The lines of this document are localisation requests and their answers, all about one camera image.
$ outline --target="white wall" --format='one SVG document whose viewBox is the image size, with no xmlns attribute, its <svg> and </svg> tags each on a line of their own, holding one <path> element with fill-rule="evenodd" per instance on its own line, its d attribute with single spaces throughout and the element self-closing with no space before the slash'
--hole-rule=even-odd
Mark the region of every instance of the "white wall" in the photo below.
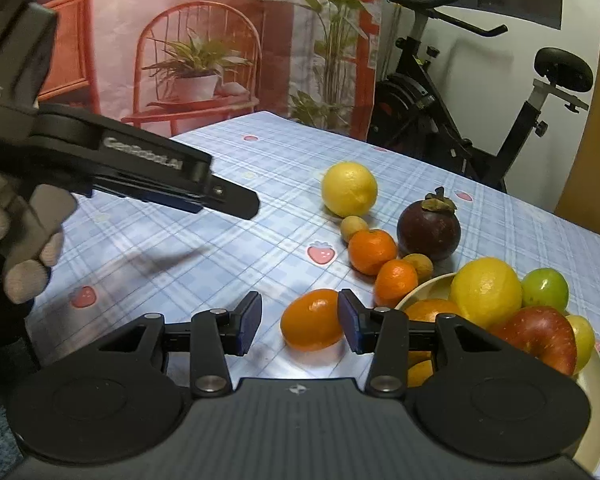
<svg viewBox="0 0 600 480">
<path fill-rule="evenodd" d="M 422 41 L 441 53 L 430 67 L 430 75 L 463 137 L 478 148 L 496 153 L 532 89 L 536 75 L 534 56 L 544 46 L 569 50 L 586 60 L 594 74 L 600 50 L 600 0 L 563 0 L 562 29 L 501 16 L 480 10 L 447 7 L 443 9 L 482 28 L 501 23 L 509 31 L 497 38 L 481 38 L 440 20 L 429 20 Z M 387 35 L 393 12 L 384 2 L 381 57 L 386 55 Z M 405 9 L 398 29 L 404 36 L 413 23 L 413 13 Z M 395 69 L 399 51 L 390 49 L 390 70 Z M 591 94 L 580 94 L 591 101 Z M 549 97 L 541 120 L 549 124 L 542 138 L 532 134 L 506 177 L 510 194 L 553 211 L 571 170 L 587 113 L 573 114 L 563 101 Z"/>
</svg>

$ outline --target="chair seat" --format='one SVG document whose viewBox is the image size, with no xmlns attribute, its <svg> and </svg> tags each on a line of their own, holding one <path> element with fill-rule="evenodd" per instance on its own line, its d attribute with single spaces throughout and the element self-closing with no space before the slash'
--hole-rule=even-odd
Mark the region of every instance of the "chair seat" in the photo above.
<svg viewBox="0 0 600 480">
<path fill-rule="evenodd" d="M 561 48 L 538 50 L 534 61 L 536 72 L 551 84 L 572 92 L 588 92 L 593 86 L 593 72 L 586 61 Z"/>
<path fill-rule="evenodd" d="M 205 108 L 204 110 L 191 110 L 188 112 L 168 112 L 164 108 L 152 107 L 147 110 L 131 114 L 120 119 L 123 123 L 160 123 L 163 121 L 178 121 L 182 119 L 192 119 L 196 117 L 208 117 L 218 114 L 231 114 L 248 108 L 255 108 L 260 101 L 257 98 L 251 98 L 248 101 L 235 103 L 227 106 L 214 108 Z"/>
</svg>

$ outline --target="human hand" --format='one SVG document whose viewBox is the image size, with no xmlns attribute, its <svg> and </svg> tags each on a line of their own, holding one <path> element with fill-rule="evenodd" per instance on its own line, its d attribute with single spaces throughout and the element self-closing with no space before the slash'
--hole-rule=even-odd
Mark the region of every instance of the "human hand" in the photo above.
<svg viewBox="0 0 600 480">
<path fill-rule="evenodd" d="M 43 292 L 64 243 L 62 222 L 77 208 L 64 189 L 42 184 L 26 200 L 22 183 L 0 173 L 0 254 L 4 257 L 2 286 L 15 304 Z"/>
</svg>

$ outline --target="purple fruit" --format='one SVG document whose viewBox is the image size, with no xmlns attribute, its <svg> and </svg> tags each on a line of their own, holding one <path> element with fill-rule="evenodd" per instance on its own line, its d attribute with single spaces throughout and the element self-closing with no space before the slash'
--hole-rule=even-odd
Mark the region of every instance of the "purple fruit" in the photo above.
<svg viewBox="0 0 600 480">
<path fill-rule="evenodd" d="M 451 256 L 460 243 L 460 222 L 455 211 L 456 205 L 445 197 L 443 187 L 408 206 L 398 220 L 402 253 L 424 254 L 434 262 Z"/>
</svg>

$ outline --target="white flower pot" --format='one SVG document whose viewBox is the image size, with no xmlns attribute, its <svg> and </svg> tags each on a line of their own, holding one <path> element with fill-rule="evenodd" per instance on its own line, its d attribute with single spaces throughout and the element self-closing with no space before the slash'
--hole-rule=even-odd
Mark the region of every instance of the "white flower pot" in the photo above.
<svg viewBox="0 0 600 480">
<path fill-rule="evenodd" d="M 218 74 L 202 77 L 178 77 L 173 81 L 173 93 L 183 103 L 208 101 L 209 99 L 213 99 L 219 79 L 220 76 Z"/>
</svg>

